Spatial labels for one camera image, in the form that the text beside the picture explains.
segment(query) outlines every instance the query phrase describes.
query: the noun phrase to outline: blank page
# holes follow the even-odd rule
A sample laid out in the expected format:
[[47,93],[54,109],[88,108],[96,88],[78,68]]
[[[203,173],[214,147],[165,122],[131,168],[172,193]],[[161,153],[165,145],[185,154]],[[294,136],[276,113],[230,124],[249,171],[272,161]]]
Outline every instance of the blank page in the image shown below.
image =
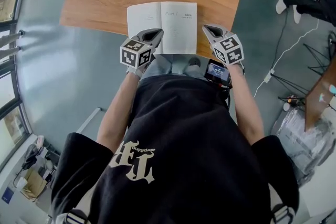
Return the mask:
[[[160,2],[133,5],[127,8],[128,37],[132,38],[139,32],[151,28],[161,28]],[[156,53],[162,53],[162,44]]]
[[196,54],[197,3],[161,2],[164,54]]

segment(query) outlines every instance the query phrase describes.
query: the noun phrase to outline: shirt logo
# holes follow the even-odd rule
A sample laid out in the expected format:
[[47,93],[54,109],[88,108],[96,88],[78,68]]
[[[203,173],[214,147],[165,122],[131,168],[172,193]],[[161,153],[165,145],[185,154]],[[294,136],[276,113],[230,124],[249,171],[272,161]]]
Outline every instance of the shirt logo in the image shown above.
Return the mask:
[[[114,154],[109,166],[110,167],[117,167],[120,165],[131,166],[131,169],[126,174],[126,177],[132,181],[146,179],[149,184],[150,182],[154,181],[154,177],[152,175],[151,167],[149,169],[148,174],[145,175],[146,165],[147,165],[147,160],[154,156],[153,152],[155,151],[155,149],[154,148],[153,149],[150,149],[150,148],[140,149],[136,147],[138,146],[138,144],[139,144],[139,141],[137,141],[136,143],[133,143],[132,141],[130,141],[130,142],[127,142],[126,144],[124,144],[124,141],[123,141],[118,147],[116,153]],[[139,159],[139,164],[138,164],[138,170],[136,171],[136,173],[134,171],[134,165],[128,162],[129,159],[133,159],[134,151],[150,152],[150,154],[144,153],[143,155],[137,157],[137,159]]]

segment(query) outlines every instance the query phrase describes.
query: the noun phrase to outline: white shoe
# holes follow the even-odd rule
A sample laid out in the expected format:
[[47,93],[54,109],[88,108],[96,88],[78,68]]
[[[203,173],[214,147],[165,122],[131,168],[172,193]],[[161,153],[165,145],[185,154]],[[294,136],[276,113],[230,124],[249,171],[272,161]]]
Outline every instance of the white shoe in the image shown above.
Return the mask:
[[297,9],[296,9],[296,5],[293,5],[293,11],[294,11],[294,22],[296,24],[299,24],[300,23],[300,19],[301,19],[301,14],[298,13]]
[[281,14],[286,8],[287,6],[285,5],[284,0],[279,0],[275,7],[277,14]]

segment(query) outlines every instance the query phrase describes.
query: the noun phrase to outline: forearm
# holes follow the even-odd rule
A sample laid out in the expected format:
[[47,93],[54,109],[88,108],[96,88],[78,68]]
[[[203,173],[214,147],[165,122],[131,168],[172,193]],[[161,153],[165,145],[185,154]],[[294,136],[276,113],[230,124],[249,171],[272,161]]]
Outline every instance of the forearm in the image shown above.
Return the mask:
[[130,72],[126,75],[100,124],[97,143],[114,153],[125,135],[138,83],[137,75]]
[[263,121],[240,66],[233,65],[227,68],[232,79],[238,127],[252,145],[264,137]]

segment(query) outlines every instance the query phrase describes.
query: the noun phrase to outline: white marker cube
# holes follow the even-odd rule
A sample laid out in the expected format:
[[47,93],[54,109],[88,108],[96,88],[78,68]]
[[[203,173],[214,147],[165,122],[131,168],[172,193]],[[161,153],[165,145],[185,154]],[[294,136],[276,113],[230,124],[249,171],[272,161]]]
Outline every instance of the white marker cube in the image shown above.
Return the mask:
[[151,51],[152,46],[128,38],[120,46],[120,62],[137,69],[151,61]]
[[244,52],[237,35],[230,36],[212,44],[217,59],[226,65],[234,65],[244,59]]

